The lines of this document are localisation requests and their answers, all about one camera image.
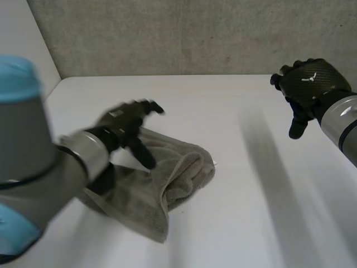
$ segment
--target concrete wall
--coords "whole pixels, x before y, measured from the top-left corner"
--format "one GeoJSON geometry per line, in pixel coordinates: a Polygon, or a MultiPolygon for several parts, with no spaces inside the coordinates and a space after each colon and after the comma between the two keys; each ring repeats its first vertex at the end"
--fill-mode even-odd
{"type": "Polygon", "coordinates": [[[35,63],[48,96],[61,79],[26,0],[0,1],[0,37],[0,54],[23,56],[35,63]]]}
{"type": "Polygon", "coordinates": [[[270,74],[325,58],[357,87],[356,0],[28,0],[63,78],[270,74]]]}

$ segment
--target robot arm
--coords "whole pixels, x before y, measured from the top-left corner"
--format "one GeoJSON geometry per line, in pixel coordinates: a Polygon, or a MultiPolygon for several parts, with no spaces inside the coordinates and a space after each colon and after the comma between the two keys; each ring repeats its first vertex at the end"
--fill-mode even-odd
{"type": "Polygon", "coordinates": [[[316,118],[325,135],[357,166],[357,94],[346,79],[323,59],[296,61],[274,74],[271,84],[293,110],[290,138],[300,138],[316,118]]]}
{"type": "Polygon", "coordinates": [[[28,250],[54,216],[129,148],[148,169],[155,160],[138,138],[155,102],[121,104],[87,130],[51,141],[32,64],[0,56],[0,264],[28,250]]]}

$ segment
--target silver wrist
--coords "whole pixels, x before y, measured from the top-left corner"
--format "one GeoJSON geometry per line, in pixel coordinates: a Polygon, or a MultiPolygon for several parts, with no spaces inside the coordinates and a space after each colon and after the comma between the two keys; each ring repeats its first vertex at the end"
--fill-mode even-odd
{"type": "Polygon", "coordinates": [[[349,96],[334,103],[321,120],[321,129],[339,147],[343,131],[357,120],[357,95],[349,96]]]}
{"type": "Polygon", "coordinates": [[[109,164],[109,153],[100,139],[93,134],[80,131],[63,136],[60,146],[68,148],[85,165],[90,181],[93,181],[109,164]]]}

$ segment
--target white table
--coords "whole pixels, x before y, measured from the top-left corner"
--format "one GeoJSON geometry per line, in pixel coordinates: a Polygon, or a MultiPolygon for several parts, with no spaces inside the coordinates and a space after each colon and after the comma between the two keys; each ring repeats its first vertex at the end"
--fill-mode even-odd
{"type": "MultiPolygon", "coordinates": [[[[140,98],[166,111],[147,128],[211,153],[212,182],[170,213],[163,245],[74,200],[13,267],[354,267],[357,172],[316,121],[289,139],[292,112],[269,76],[69,78],[46,106],[58,136],[140,98]]],[[[122,150],[123,161],[137,165],[122,150]]]]}

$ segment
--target gray towel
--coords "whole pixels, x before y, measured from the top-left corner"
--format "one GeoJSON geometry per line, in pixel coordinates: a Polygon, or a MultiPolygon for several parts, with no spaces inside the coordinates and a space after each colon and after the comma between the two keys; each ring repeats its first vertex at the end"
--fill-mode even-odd
{"type": "Polygon", "coordinates": [[[131,229],[163,243],[168,211],[191,198],[214,176],[210,154],[201,147],[142,129],[141,140],[157,161],[151,172],[116,166],[114,189],[99,196],[86,188],[79,199],[131,229]]]}

